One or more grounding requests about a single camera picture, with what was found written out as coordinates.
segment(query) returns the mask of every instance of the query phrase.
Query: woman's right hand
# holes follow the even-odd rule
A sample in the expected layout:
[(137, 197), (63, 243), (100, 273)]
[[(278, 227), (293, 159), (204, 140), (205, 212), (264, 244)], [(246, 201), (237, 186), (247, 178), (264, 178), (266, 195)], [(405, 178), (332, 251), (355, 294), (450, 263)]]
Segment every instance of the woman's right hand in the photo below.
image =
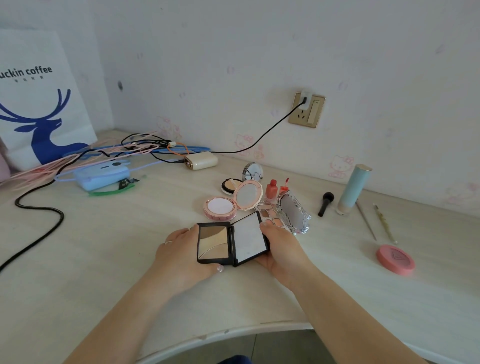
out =
[(260, 224), (260, 230), (270, 242), (270, 252), (260, 255), (256, 261), (267, 268), (281, 284), (293, 291), (302, 272), (315, 268), (314, 264), (289, 231), (265, 223)]

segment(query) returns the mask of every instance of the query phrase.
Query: hand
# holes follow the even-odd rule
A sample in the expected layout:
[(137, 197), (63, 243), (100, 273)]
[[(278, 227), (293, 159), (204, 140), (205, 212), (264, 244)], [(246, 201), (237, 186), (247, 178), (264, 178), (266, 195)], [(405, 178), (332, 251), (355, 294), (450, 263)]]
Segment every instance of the hand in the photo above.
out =
[(275, 225), (260, 224), (260, 230), (270, 241), (270, 252), (256, 258), (289, 290), (306, 268), (314, 267), (298, 240), (290, 232)]
[(198, 225), (176, 230), (155, 254), (155, 261), (146, 275), (160, 280), (174, 296), (193, 287), (215, 273), (223, 271), (220, 264), (200, 264), (197, 262)]

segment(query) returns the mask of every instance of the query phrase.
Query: white wall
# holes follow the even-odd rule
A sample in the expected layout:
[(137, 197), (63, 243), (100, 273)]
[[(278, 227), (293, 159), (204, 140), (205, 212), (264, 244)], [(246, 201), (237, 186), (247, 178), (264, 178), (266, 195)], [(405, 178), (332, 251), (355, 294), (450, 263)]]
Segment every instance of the white wall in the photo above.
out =
[(479, 1), (91, 8), (117, 127), (235, 150), (310, 87), (326, 96), (319, 127), (284, 122), (245, 159), (345, 183), (332, 166), (365, 163), (368, 189), (480, 216)]
[(57, 31), (95, 131), (113, 128), (86, 0), (1, 0), (0, 28)]

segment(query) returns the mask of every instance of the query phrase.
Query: forearm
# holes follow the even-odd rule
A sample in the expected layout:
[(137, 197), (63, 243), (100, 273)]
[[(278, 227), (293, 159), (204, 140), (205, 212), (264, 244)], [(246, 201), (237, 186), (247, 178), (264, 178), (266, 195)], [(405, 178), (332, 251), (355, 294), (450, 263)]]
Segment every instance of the forearm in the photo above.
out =
[(426, 363), (313, 265), (297, 275), (293, 292), (338, 364)]
[(147, 272), (70, 354), (64, 364), (130, 364), (162, 306), (167, 288)]

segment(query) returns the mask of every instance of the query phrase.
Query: hello kitty sticker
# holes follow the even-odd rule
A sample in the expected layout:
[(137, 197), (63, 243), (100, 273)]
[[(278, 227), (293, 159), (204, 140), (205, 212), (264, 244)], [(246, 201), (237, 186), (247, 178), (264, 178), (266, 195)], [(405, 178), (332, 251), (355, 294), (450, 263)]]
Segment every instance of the hello kitty sticker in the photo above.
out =
[(169, 118), (157, 116), (156, 125), (158, 127), (159, 135), (168, 140), (179, 141), (182, 139), (180, 134), (180, 127), (171, 122)]
[(455, 183), (445, 191), (447, 198), (444, 200), (445, 207), (458, 206), (470, 211), (480, 210), (480, 184), (477, 183)]
[[(235, 139), (235, 145), (238, 149), (245, 149), (251, 146), (254, 143), (253, 136), (251, 135), (240, 135), (237, 134), (237, 138)], [(250, 154), (253, 153), (253, 157), (255, 159), (263, 159), (264, 155), (264, 147), (261, 144), (256, 145), (252, 149), (244, 150), (243, 152), (237, 153), (239, 156), (242, 157), (249, 157)]]
[(348, 172), (353, 169), (353, 157), (345, 156), (335, 156), (330, 162), (330, 169), (332, 171), (328, 174), (333, 178), (345, 178)]

